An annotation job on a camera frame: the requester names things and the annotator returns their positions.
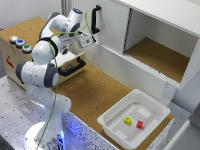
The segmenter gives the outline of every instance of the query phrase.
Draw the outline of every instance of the yellow-green cube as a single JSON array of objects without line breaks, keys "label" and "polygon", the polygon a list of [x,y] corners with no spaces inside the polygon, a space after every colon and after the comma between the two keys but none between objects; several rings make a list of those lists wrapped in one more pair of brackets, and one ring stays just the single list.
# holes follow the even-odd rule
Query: yellow-green cube
[{"label": "yellow-green cube", "polygon": [[124,119],[124,123],[127,124],[127,125],[130,125],[131,124],[131,118],[130,117],[126,117]]}]

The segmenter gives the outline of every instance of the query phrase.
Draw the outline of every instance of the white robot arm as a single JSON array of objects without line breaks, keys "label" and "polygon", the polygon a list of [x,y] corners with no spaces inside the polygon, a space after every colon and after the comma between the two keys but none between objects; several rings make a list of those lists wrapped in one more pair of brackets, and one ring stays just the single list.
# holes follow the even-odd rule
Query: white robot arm
[{"label": "white robot arm", "polygon": [[[42,104],[47,108],[45,124],[34,139],[36,142],[35,146],[37,146],[38,141],[42,137],[51,110],[53,109],[55,93],[48,88],[54,87],[59,77],[55,65],[51,63],[54,56],[49,43],[52,45],[55,57],[58,53],[63,54],[63,47],[68,44],[80,42],[79,45],[81,45],[81,47],[87,46],[87,44],[82,45],[81,43],[84,42],[79,40],[80,36],[84,35],[71,33],[60,37],[51,37],[53,35],[51,29],[56,29],[59,32],[75,32],[79,29],[82,18],[83,13],[78,9],[72,9],[68,18],[59,13],[52,13],[39,35],[40,39],[38,43],[33,48],[33,62],[22,61],[16,67],[17,77],[22,83],[27,85],[26,93],[28,97],[32,101]],[[87,40],[89,40],[87,43],[93,43],[92,38],[87,38]],[[50,149],[47,143],[55,141],[57,135],[63,130],[61,120],[62,114],[68,112],[70,108],[71,100],[58,94],[53,115],[40,144],[41,150]]]}]

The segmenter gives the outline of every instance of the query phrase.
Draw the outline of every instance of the white wall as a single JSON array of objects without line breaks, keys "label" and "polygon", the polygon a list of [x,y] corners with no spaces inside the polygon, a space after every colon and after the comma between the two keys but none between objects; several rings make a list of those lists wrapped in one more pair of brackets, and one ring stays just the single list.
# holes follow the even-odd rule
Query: white wall
[{"label": "white wall", "polygon": [[177,91],[173,102],[192,112],[200,102],[200,71],[180,91]]},{"label": "white wall", "polygon": [[0,29],[36,16],[47,20],[55,11],[61,13],[61,0],[0,0]]}]

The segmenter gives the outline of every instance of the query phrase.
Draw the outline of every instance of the white tray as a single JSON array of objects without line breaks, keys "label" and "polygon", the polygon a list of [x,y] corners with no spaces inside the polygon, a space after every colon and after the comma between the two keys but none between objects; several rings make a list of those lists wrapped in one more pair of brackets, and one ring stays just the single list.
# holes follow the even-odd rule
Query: white tray
[{"label": "white tray", "polygon": [[[137,148],[147,136],[169,115],[170,109],[140,90],[133,90],[97,120],[105,133],[126,149]],[[126,125],[125,117],[132,123]],[[143,121],[142,129],[136,128]]]}]

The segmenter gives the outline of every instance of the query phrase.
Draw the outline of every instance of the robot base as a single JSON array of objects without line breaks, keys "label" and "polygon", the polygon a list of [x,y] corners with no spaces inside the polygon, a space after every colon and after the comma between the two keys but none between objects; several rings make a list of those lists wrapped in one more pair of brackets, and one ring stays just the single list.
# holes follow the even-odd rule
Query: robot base
[{"label": "robot base", "polygon": [[[32,126],[25,134],[24,138],[24,149],[25,150],[36,150],[38,144],[35,142],[34,138],[36,137],[37,133],[40,131],[44,122],[40,122]],[[38,147],[37,150],[48,150],[48,147],[40,148]]]}]

